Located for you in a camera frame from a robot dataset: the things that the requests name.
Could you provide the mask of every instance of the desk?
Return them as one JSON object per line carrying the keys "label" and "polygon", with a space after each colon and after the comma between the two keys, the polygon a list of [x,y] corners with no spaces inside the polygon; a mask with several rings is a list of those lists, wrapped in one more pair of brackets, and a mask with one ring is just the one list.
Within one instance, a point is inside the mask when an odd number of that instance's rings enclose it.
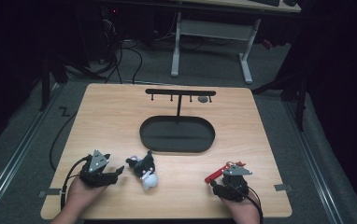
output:
{"label": "desk", "polygon": [[[181,115],[208,120],[214,126],[216,137],[211,148],[201,154],[154,152],[158,186],[144,191],[125,160],[147,154],[139,136],[142,122],[155,115],[176,115],[178,102],[177,98],[171,102],[169,95],[155,95],[152,101],[145,93],[145,89],[150,88],[215,91],[212,103],[203,104],[197,99],[190,102],[189,97],[183,97]],[[275,190],[274,185],[282,181],[249,89],[91,84],[84,94],[50,188],[61,188],[72,165],[95,149],[111,154],[105,173],[123,165],[125,169],[117,184],[109,186],[82,218],[230,217],[227,208],[204,181],[227,161],[245,162],[245,167],[253,172],[245,179],[259,194],[265,217],[288,217],[292,213],[286,192]],[[60,196],[47,196],[41,216],[52,219],[59,211]]]}
{"label": "desk", "polygon": [[[289,7],[283,2],[280,2],[278,7],[271,7],[265,4],[259,4],[247,0],[181,0],[181,2],[197,3],[197,4],[211,4],[225,7],[246,7],[257,10],[271,10],[278,12],[295,12],[301,11],[298,5]],[[234,25],[227,23],[208,22],[208,21],[191,21],[183,20],[181,13],[178,13],[177,25],[176,25],[176,45],[173,52],[172,71],[171,76],[177,77],[179,75],[179,41],[181,35],[198,35],[214,38],[226,38],[234,40],[247,41],[247,45],[244,48],[243,53],[239,54],[239,61],[242,66],[243,76],[245,82],[252,83],[251,73],[248,65],[248,57],[250,54],[251,46],[254,42],[254,38],[257,35],[257,31],[260,25],[261,19],[255,20],[252,26],[246,25]]]}

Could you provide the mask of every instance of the gray carpet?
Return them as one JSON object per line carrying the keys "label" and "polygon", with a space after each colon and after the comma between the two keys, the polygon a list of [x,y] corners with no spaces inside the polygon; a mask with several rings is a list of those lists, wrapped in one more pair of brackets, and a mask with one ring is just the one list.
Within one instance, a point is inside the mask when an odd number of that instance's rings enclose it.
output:
{"label": "gray carpet", "polygon": [[[246,85],[241,74],[236,52],[243,43],[235,42],[220,46],[203,45],[197,50],[183,50],[181,54],[180,73],[176,78],[170,74],[172,46],[150,49],[141,44],[132,48],[142,56],[141,67],[136,74],[136,81],[150,83],[167,83],[178,85],[247,87],[255,89],[273,80],[289,46],[267,50],[255,45],[249,57],[253,84]],[[125,43],[126,47],[134,42]],[[193,48],[192,43],[184,48]],[[132,49],[122,51],[120,64],[121,79],[129,82],[140,65],[140,57]],[[50,109],[36,129],[29,143],[25,157],[13,176],[6,191],[0,199],[0,223],[48,223],[40,217],[44,198],[39,192],[46,190],[53,178],[49,153],[58,132],[69,120],[64,115],[73,115],[79,108],[86,86],[95,82],[86,77],[70,76],[65,86],[57,88],[56,98]],[[110,83],[118,83],[117,72]],[[32,121],[39,116],[41,106],[41,89],[38,84],[30,98],[12,116],[8,127],[0,137],[0,174],[3,173],[10,158],[21,144]],[[315,181],[302,152],[303,142],[298,137],[296,127],[285,104],[280,101],[275,91],[255,95],[256,104],[270,141],[283,183],[292,186],[288,196],[293,214],[287,218],[266,218],[264,223],[331,223],[328,213],[315,187]],[[351,190],[348,179],[343,174],[339,163],[325,140],[311,101],[307,98],[307,110],[304,117],[303,135],[321,167],[321,172],[339,209],[342,223],[357,223],[357,197]],[[53,164],[56,165],[69,135],[72,121],[64,128],[53,147]]]}

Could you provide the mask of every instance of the human hand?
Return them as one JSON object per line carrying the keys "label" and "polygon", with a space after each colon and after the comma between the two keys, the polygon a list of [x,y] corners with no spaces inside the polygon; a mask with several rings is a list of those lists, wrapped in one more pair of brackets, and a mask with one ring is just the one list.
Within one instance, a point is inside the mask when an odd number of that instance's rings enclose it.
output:
{"label": "human hand", "polygon": [[[260,202],[251,190],[249,191],[249,197],[260,205]],[[241,202],[220,199],[229,208],[237,224],[260,224],[260,215],[257,207],[249,199],[246,198]]]}
{"label": "human hand", "polygon": [[71,182],[63,210],[51,223],[75,223],[106,188],[107,186],[90,188],[76,176]]}

